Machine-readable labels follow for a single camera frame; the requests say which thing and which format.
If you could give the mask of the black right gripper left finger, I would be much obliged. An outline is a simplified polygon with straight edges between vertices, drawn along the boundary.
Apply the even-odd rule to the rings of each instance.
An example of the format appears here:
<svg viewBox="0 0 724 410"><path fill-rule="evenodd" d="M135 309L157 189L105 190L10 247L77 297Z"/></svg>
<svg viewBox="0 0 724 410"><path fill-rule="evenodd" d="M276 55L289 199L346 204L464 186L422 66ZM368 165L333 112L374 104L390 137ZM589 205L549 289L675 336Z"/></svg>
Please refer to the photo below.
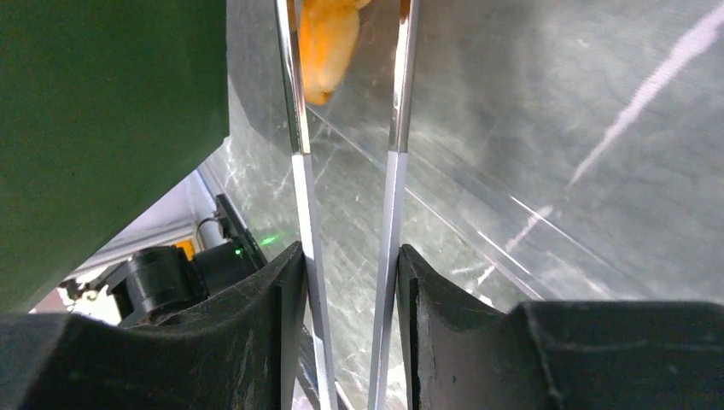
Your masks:
<svg viewBox="0 0 724 410"><path fill-rule="evenodd" d="M241 282L135 327L147 364L132 409L289 409L307 276L294 242Z"/></svg>

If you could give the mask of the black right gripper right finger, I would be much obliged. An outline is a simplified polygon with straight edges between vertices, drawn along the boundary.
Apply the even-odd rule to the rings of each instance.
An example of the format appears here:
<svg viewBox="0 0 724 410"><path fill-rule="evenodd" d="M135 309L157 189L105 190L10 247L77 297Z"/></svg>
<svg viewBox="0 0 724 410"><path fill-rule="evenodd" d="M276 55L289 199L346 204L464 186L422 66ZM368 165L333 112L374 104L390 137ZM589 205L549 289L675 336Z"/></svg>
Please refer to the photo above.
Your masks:
<svg viewBox="0 0 724 410"><path fill-rule="evenodd" d="M409 244L398 310L412 409L524 409L521 335L511 318L439 274Z"/></svg>

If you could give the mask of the green paper bag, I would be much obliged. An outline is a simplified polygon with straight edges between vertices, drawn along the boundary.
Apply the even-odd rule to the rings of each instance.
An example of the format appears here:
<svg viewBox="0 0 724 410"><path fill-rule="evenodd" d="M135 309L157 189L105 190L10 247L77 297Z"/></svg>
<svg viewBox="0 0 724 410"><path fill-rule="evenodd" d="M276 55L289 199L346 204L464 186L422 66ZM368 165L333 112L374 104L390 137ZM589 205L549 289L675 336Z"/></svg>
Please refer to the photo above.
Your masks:
<svg viewBox="0 0 724 410"><path fill-rule="evenodd" d="M229 133L223 1L1 4L1 309L29 311Z"/></svg>

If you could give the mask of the orange fake bread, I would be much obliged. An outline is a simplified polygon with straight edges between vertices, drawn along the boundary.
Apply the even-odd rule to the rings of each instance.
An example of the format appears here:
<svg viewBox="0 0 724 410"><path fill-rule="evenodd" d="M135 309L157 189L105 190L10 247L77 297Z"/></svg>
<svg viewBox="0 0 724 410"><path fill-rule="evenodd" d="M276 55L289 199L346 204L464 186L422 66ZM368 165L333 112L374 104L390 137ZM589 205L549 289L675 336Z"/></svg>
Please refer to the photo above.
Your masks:
<svg viewBox="0 0 724 410"><path fill-rule="evenodd" d="M304 98L325 105L346 75L366 0L312 0L301 7L299 46Z"/></svg>

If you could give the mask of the silver metal tongs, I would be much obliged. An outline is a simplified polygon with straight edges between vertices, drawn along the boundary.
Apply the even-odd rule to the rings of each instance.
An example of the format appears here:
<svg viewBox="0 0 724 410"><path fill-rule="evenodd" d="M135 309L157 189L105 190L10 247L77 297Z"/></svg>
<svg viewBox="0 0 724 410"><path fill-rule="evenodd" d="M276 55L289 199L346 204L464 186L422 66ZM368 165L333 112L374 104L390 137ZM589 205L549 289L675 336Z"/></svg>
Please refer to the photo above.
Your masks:
<svg viewBox="0 0 724 410"><path fill-rule="evenodd" d="M367 399L368 408L383 409L387 401L389 347L406 191L412 82L420 4L417 1L400 3L397 40L388 63L393 76L388 151L384 168L377 168L372 159L363 155L350 158L333 154L323 164L316 164L313 159L312 137L308 127L312 112L307 107L309 103L303 93L299 46L303 2L278 1L275 12L301 245L309 277L308 302L312 310L312 345L320 404L324 409L337 408L339 389L336 384L330 333L330 304L322 250L323 233L315 189L318 182L349 177L356 187L367 188L370 184L377 183L384 189Z"/></svg>

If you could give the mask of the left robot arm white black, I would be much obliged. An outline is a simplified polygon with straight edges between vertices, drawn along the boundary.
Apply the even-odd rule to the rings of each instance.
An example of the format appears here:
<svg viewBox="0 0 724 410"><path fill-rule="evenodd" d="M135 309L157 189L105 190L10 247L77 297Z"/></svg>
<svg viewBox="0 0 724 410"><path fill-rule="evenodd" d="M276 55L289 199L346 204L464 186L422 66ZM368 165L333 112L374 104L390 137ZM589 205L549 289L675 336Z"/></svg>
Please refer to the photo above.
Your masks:
<svg viewBox="0 0 724 410"><path fill-rule="evenodd" d="M208 220L218 226L222 244L190 258L171 245L140 249L86 284L71 278L60 288L74 302L105 293L118 308L119 326L128 328L158 323L244 280L268 260L231 200L219 194L214 203Z"/></svg>

